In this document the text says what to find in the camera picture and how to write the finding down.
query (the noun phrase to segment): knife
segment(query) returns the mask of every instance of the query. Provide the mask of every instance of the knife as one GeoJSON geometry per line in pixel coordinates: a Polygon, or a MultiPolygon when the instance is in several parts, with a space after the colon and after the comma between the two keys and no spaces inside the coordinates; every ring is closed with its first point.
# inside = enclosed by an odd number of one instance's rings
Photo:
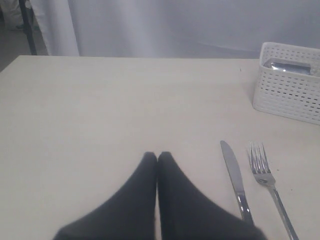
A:
{"type": "Polygon", "coordinates": [[[242,182],[242,176],[241,176],[239,164],[234,154],[234,151],[232,151],[229,144],[226,143],[225,141],[220,141],[220,145],[222,149],[223,158],[226,164],[226,168],[228,169],[229,176],[232,182],[236,200],[239,205],[242,219],[245,222],[251,225],[254,225],[254,220],[252,219],[246,194],[245,194],[244,184],[242,182]]]}

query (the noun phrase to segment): plastic container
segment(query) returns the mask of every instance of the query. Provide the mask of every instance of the plastic container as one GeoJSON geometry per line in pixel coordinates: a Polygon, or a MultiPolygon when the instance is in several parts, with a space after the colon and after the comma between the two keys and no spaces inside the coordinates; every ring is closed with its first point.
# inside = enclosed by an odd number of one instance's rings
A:
{"type": "Polygon", "coordinates": [[[259,59],[259,75],[253,107],[256,110],[320,125],[320,50],[265,42],[259,59]],[[269,59],[310,64],[311,75],[265,67],[269,59]]]}

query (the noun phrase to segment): silver fork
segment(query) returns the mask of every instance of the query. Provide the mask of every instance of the silver fork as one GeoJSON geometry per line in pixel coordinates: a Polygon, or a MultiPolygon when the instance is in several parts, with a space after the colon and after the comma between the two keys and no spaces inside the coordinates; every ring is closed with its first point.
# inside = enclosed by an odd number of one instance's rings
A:
{"type": "Polygon", "coordinates": [[[276,189],[263,144],[250,142],[250,166],[255,180],[268,188],[291,240],[299,240],[276,189]]]}

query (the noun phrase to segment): table surface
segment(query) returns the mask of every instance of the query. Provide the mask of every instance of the table surface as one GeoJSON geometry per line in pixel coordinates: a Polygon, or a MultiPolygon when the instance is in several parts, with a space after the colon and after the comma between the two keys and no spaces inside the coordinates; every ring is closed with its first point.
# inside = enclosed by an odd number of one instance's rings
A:
{"type": "Polygon", "coordinates": [[[112,196],[145,151],[171,151],[206,196],[240,217],[225,140],[255,224],[286,240],[250,170],[246,149],[255,140],[298,236],[316,239],[320,127],[254,110],[257,73],[257,59],[18,57],[0,73],[1,237],[52,239],[112,196]]]}

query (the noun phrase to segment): curtain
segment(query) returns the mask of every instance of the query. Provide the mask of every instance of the curtain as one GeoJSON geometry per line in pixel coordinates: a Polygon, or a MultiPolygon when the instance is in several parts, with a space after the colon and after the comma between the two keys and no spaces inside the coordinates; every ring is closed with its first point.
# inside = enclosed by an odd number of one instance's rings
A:
{"type": "Polygon", "coordinates": [[[31,0],[50,55],[257,58],[320,48],[319,0],[31,0]]]}

